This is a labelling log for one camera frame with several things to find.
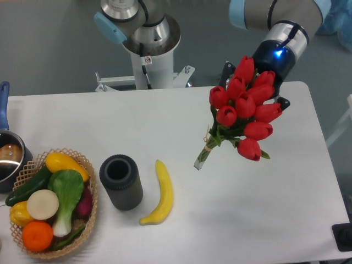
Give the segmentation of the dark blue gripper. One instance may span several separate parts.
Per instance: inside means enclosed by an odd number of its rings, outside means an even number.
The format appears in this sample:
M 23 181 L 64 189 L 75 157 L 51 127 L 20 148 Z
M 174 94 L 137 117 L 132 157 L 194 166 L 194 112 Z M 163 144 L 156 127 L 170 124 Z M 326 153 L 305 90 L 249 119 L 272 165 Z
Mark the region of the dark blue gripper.
M 266 40 L 259 45 L 252 58 L 259 74 L 265 71 L 273 71 L 275 73 L 272 98 L 274 103 L 280 104 L 282 111 L 286 110 L 290 106 L 290 101 L 278 94 L 281 84 L 296 63 L 294 52 L 287 47 L 280 47 L 278 41 Z M 235 70 L 236 66 L 226 61 L 219 79 L 219 86 L 226 89 L 227 81 Z

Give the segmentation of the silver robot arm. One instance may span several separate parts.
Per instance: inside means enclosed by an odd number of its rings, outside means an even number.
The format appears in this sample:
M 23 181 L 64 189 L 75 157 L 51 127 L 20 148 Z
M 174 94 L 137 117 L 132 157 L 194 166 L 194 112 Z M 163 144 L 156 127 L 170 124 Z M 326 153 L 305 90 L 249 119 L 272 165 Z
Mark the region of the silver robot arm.
M 130 53 L 138 90 L 185 87 L 193 68 L 174 72 L 173 52 L 180 42 L 177 21 L 164 10 L 164 1 L 101 1 L 94 21 L 111 42 Z M 267 32 L 253 54 L 259 72 L 273 71 L 274 95 L 289 107 L 279 89 L 323 24 L 330 1 L 231 1 L 229 20 L 243 29 Z

